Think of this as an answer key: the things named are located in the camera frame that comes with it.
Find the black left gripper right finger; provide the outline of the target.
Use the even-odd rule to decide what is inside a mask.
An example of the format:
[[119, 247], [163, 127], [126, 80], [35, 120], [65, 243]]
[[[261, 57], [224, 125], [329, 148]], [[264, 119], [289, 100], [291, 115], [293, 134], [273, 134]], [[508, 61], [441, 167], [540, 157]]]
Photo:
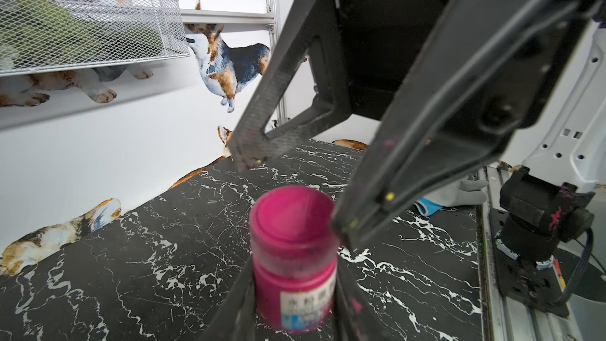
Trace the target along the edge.
[[390, 334], [342, 257], [337, 258], [333, 314], [334, 340], [391, 340]]

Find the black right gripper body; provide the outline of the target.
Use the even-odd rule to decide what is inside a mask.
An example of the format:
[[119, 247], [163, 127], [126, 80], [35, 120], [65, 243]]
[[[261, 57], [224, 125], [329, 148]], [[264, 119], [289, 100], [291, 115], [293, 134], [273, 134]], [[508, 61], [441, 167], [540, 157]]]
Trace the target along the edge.
[[353, 113], [379, 120], [449, 0], [337, 0]]

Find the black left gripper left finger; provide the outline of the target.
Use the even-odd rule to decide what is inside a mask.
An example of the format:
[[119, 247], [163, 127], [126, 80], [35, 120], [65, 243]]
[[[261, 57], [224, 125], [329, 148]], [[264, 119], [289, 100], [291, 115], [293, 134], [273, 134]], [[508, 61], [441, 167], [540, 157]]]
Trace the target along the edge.
[[255, 339], [256, 286], [253, 267], [253, 259], [250, 257], [199, 340], [251, 341]]

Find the magenta paint jar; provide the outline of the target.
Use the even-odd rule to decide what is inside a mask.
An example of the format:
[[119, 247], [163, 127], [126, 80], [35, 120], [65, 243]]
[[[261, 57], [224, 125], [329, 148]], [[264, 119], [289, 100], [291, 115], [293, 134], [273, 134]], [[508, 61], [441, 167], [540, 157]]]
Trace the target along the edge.
[[335, 203], [306, 186], [264, 194], [249, 214], [257, 311], [273, 328], [317, 328], [333, 306], [339, 240]]

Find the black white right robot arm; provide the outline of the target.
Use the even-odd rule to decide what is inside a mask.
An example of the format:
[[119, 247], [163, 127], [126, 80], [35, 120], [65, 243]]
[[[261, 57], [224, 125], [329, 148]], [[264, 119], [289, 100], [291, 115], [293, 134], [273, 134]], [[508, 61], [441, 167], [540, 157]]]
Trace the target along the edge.
[[380, 120], [339, 198], [348, 249], [402, 210], [498, 159], [593, 46], [530, 173], [591, 191], [605, 179], [605, 0], [294, 0], [229, 149], [252, 168], [361, 115]]

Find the green fern plant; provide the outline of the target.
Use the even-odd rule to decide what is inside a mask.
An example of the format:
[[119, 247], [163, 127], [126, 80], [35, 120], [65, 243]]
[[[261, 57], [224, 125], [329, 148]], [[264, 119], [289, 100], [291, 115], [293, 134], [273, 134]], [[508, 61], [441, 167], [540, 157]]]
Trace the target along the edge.
[[1, 0], [1, 68], [33, 69], [162, 55], [162, 38], [117, 0]]

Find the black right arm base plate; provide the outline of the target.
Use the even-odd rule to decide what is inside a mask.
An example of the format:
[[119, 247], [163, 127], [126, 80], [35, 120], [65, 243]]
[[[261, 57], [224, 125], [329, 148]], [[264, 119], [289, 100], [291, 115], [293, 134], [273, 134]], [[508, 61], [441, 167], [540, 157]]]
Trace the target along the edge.
[[499, 292], [539, 311], [559, 317], [568, 317], [570, 312], [567, 304], [560, 306], [552, 304], [562, 294], [560, 278], [555, 272], [553, 261], [548, 268], [539, 270], [535, 262], [513, 260], [498, 249], [496, 237], [503, 228], [508, 215], [508, 212], [496, 208], [489, 212]]

